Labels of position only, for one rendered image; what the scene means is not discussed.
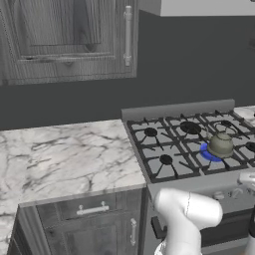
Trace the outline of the grey gas stove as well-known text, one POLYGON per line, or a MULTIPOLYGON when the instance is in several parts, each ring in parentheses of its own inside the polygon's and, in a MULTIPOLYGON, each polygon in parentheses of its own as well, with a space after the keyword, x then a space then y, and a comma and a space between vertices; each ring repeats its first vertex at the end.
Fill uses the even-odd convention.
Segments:
POLYGON ((149 190, 156 184, 255 168, 255 127, 234 112, 235 101, 221 100, 125 109, 122 120, 149 190), (203 158, 200 146, 216 133, 215 124, 229 121, 231 157, 203 158))

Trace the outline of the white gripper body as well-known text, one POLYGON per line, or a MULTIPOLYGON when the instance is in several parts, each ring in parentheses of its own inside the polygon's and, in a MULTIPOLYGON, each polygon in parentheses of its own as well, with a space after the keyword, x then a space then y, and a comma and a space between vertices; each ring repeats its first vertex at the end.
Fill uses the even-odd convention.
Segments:
POLYGON ((238 178, 239 182, 246 186, 255 187, 255 172, 241 172, 238 178))

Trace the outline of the grey wooden wall cupboard door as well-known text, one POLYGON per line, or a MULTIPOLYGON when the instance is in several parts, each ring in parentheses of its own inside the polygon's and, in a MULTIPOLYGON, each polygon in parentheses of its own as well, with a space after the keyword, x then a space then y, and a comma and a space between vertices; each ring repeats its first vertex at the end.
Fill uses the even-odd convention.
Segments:
POLYGON ((132 78, 139 0, 0 0, 0 86, 132 78), (131 61, 124 60, 131 6, 131 61))

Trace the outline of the black oven door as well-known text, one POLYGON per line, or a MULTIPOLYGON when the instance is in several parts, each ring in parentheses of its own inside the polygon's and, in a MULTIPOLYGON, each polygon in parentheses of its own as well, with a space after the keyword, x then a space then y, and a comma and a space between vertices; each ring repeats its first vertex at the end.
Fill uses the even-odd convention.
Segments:
MULTIPOLYGON (((218 226, 206 228, 201 231, 201 246, 205 248, 212 245, 246 238, 248 236, 248 228, 252 211, 252 208, 248 208, 225 213, 218 226)), ((152 209, 147 223, 146 239, 154 244, 158 244, 162 240, 155 238, 150 224, 150 219, 154 216, 159 219, 161 227, 166 226, 162 217, 152 209)))

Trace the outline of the grey-green kettle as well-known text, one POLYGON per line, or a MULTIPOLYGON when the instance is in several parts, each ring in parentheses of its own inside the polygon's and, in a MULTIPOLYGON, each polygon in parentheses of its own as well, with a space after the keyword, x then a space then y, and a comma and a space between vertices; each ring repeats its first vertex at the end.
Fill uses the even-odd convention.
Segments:
POLYGON ((214 127, 216 129, 214 135, 209 135, 209 128, 205 128, 206 137, 209 140, 207 151, 218 158, 231 157, 234 152, 234 143, 232 136, 227 131, 231 129, 234 134, 237 134, 237 130, 229 121, 218 122, 214 127))

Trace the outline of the grey wooden base cupboard door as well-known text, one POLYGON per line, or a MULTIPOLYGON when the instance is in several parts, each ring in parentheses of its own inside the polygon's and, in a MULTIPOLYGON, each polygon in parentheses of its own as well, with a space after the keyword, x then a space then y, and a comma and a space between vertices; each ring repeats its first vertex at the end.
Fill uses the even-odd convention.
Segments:
POLYGON ((138 212, 111 213, 76 219, 45 230, 52 255, 136 255, 138 212), (135 245, 130 244, 131 224, 136 227, 135 245))

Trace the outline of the grey range hood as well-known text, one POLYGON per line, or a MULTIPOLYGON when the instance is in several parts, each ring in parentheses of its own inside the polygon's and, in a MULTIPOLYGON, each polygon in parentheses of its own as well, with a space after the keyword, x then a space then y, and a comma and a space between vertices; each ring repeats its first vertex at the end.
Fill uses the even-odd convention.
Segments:
POLYGON ((140 0, 139 9, 160 17, 255 16, 255 0, 140 0))

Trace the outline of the grey wooden drawer front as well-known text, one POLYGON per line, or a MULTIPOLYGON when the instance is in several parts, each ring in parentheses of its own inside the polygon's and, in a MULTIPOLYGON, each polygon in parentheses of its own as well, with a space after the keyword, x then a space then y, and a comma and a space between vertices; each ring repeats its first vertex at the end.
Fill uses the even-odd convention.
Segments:
POLYGON ((109 212, 134 210, 139 208, 140 197, 141 190, 135 189, 38 205, 37 209, 42 221, 46 224, 50 224, 56 220, 71 220, 79 217, 86 217, 87 215, 100 214, 102 212, 79 216, 77 211, 80 205, 83 205, 85 209, 94 208, 99 207, 102 201, 110 207, 108 210, 109 212))

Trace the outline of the blue burner flame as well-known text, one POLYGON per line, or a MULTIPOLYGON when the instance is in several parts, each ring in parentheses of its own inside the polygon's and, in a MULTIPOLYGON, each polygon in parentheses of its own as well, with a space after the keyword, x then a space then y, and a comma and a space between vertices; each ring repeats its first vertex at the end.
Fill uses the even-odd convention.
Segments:
POLYGON ((207 160, 210 160, 210 161, 215 161, 215 162, 219 162, 221 161, 221 158, 215 156, 215 155, 212 155, 208 150, 207 150, 207 143, 203 143, 201 146, 200 146, 200 154, 203 158, 207 159, 207 160))

